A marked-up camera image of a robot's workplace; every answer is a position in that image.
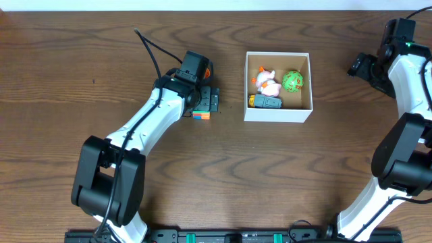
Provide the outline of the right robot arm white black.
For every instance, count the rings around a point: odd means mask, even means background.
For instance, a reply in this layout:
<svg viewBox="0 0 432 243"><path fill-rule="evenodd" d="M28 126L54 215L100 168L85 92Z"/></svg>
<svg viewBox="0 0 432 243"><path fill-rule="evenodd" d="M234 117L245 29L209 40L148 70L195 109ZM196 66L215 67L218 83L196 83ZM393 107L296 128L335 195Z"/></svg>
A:
<svg viewBox="0 0 432 243"><path fill-rule="evenodd" d="M376 148L372 177L356 200L336 218L333 237L370 240L375 228L400 204L418 204L431 189L431 51L411 34L387 34L378 56L360 55L349 71L396 100L399 119Z"/></svg>

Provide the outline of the green polyhedral dice ball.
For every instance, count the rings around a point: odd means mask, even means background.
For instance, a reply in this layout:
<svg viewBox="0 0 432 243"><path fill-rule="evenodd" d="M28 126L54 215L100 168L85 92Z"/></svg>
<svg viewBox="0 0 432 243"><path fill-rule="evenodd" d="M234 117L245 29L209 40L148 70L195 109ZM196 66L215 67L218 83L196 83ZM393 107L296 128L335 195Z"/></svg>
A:
<svg viewBox="0 0 432 243"><path fill-rule="evenodd" d="M303 76L299 71L288 71L283 75L281 85L288 92L298 92L303 87Z"/></svg>

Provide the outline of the grey yellow toy truck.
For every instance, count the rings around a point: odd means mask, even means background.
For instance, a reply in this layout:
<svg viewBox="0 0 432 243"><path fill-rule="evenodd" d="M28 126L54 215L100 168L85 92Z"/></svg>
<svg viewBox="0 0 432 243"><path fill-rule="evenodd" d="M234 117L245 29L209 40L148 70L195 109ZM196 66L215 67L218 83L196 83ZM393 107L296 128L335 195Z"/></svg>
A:
<svg viewBox="0 0 432 243"><path fill-rule="evenodd" d="M259 109L281 109L282 101L277 97L253 94L248 97L248 105Z"/></svg>

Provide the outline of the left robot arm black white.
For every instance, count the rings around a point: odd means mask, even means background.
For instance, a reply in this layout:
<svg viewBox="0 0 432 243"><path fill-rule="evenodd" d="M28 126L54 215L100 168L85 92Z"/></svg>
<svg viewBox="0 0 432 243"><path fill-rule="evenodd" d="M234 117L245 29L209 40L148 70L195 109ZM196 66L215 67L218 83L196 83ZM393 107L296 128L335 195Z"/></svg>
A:
<svg viewBox="0 0 432 243"><path fill-rule="evenodd" d="M185 112L216 112L219 89L164 76L148 101L106 138L90 136L82 145L71 201L100 221L90 242L143 242L148 231L139 215L146 157Z"/></svg>

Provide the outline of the multicoloured block cube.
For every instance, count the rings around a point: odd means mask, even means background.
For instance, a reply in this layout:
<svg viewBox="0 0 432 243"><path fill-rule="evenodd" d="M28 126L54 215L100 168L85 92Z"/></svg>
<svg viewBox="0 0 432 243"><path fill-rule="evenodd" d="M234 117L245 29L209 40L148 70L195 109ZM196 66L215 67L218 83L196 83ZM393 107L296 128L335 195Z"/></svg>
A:
<svg viewBox="0 0 432 243"><path fill-rule="evenodd" d="M211 118L211 113L209 111L193 111L192 116L194 119L209 120Z"/></svg>

